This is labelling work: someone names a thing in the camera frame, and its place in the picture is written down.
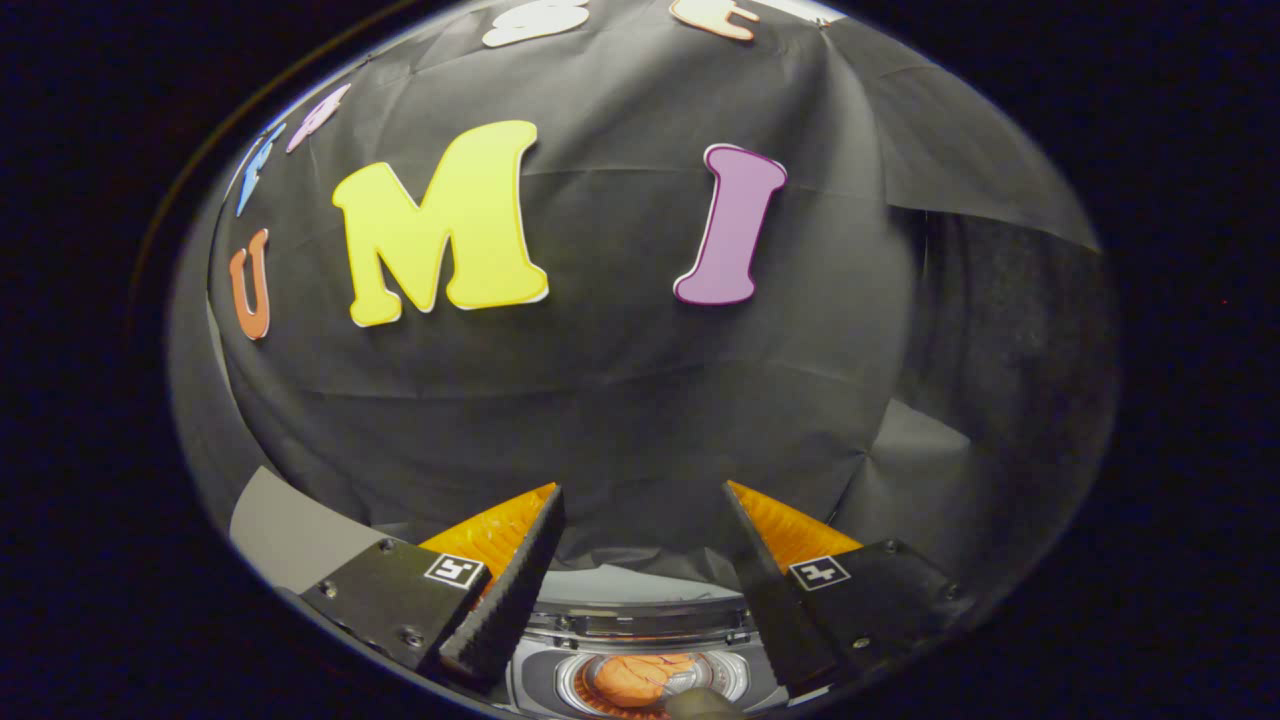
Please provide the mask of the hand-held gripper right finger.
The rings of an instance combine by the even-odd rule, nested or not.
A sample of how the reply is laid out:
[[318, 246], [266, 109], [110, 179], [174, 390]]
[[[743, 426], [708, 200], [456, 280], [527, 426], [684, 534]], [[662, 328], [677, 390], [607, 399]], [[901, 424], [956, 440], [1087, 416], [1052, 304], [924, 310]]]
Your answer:
[[733, 570], [791, 694], [878, 682], [950, 638], [974, 606], [900, 539], [863, 544], [732, 480], [722, 493]]

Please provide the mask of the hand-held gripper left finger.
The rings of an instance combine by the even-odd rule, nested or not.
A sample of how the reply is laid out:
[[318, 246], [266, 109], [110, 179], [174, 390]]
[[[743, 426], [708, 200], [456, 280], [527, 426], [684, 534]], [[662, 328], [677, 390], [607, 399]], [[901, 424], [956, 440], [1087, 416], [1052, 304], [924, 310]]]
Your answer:
[[379, 539], [302, 598], [410, 671], [489, 691], [524, 634], [563, 529], [562, 491], [548, 483], [421, 544]]

